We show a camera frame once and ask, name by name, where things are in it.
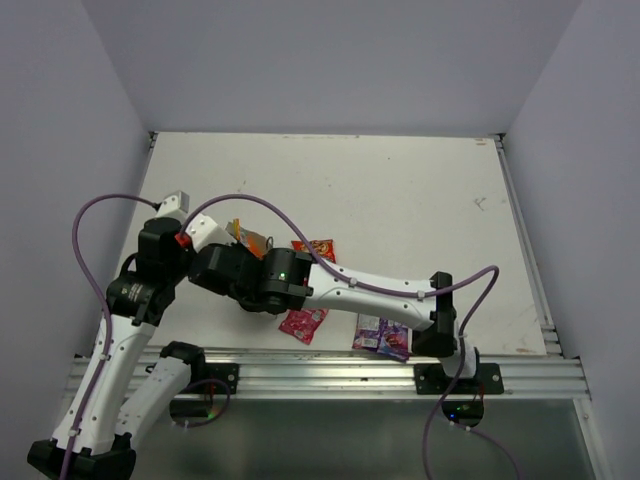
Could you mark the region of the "orange Fox's fruits candy bag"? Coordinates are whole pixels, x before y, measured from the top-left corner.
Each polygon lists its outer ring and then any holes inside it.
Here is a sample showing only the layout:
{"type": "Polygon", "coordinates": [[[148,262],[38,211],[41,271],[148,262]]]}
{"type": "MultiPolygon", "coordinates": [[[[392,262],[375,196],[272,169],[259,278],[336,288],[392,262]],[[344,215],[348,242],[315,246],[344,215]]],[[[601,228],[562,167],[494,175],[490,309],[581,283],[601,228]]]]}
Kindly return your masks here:
{"type": "Polygon", "coordinates": [[[268,252],[267,238],[261,234],[247,230],[241,225],[239,218],[232,220],[232,232],[236,240],[247,248],[257,258],[262,258],[268,252]]]}

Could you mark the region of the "small pink candy packet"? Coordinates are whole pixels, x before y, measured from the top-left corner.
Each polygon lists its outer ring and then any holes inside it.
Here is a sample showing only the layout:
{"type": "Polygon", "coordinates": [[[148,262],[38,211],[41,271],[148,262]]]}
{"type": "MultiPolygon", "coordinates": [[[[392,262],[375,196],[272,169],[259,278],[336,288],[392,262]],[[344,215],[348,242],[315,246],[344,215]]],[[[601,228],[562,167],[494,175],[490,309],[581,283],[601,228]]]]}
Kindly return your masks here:
{"type": "Polygon", "coordinates": [[[280,323],[279,330],[305,345],[310,345],[316,330],[325,320],[328,313],[327,309],[291,310],[280,323]]]}

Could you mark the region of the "red peanut snack packet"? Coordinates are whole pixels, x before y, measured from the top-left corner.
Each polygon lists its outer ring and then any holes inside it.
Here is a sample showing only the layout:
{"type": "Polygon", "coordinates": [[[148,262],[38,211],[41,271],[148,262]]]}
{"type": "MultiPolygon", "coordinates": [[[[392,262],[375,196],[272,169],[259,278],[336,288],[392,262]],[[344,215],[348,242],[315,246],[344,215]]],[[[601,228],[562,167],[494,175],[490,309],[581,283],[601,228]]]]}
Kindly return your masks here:
{"type": "MultiPolygon", "coordinates": [[[[310,240],[309,243],[313,247],[313,250],[320,257],[322,257],[323,259],[331,263],[336,262],[335,246],[334,246],[334,241],[332,239],[310,240]]],[[[296,251],[301,251],[305,253],[310,252],[307,246],[300,240],[293,240],[291,242],[291,246],[296,251]]]]}

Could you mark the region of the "purple Fox's candy bag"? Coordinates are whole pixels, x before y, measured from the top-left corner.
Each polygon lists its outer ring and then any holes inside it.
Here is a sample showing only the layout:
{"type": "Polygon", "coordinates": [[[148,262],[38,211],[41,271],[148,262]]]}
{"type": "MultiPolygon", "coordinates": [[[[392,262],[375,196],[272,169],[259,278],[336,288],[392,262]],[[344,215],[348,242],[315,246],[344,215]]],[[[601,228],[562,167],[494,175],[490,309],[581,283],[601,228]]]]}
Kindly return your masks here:
{"type": "Polygon", "coordinates": [[[410,330],[401,323],[360,314],[357,317],[352,348],[406,362],[410,356],[409,333],[410,330]]]}

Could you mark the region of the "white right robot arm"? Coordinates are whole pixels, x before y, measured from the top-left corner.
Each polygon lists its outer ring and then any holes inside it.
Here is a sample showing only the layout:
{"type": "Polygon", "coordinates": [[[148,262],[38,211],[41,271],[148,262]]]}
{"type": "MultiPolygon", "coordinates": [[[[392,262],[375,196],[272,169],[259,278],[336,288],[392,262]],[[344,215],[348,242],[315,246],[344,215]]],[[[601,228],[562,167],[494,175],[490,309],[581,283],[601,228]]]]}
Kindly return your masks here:
{"type": "Polygon", "coordinates": [[[321,263],[293,249],[274,248],[258,258],[240,245],[210,244],[196,254],[188,280],[249,312],[326,309],[397,322],[412,331],[414,354],[441,362],[451,389],[468,392],[481,380],[477,350],[459,333],[448,273],[398,280],[321,263]]]}

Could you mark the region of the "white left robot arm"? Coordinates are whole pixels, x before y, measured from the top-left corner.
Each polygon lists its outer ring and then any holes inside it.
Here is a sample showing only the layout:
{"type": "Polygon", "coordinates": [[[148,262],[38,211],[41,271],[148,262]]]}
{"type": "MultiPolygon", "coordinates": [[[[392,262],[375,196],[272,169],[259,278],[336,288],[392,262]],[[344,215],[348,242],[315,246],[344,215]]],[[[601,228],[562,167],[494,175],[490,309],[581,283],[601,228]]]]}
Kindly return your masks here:
{"type": "Polygon", "coordinates": [[[207,383],[203,350],[173,341],[138,389],[128,391],[193,258],[176,239],[180,227],[171,218],[147,221],[138,236],[135,269],[123,269],[107,288],[107,314],[76,395],[50,439],[34,442],[28,453],[28,463],[47,478],[130,478],[142,440],[171,400],[207,383]]]}

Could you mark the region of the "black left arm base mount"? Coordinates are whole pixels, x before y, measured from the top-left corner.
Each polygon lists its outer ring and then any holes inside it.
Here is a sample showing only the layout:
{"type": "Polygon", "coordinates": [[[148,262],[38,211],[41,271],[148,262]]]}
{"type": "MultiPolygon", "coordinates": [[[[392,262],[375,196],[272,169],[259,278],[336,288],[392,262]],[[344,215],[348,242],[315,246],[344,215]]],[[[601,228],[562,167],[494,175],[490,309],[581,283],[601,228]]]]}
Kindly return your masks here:
{"type": "Polygon", "coordinates": [[[203,377],[192,381],[171,400],[172,420],[186,428],[214,422],[228,409],[239,379],[237,363],[206,364],[203,377]]]}

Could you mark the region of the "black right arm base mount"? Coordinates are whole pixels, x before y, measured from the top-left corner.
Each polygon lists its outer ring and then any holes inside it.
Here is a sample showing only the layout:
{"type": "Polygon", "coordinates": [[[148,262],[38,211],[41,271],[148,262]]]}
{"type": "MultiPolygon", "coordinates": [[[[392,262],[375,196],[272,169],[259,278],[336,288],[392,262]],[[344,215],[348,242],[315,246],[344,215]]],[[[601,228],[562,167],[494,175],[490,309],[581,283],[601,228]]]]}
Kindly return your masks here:
{"type": "MultiPolygon", "coordinates": [[[[418,363],[413,366],[415,390],[418,395],[442,395],[452,382],[452,377],[444,373],[440,363],[418,363]]],[[[502,395],[505,388],[501,370],[496,363],[481,363],[472,378],[460,378],[456,381],[453,395],[502,395]]]]}

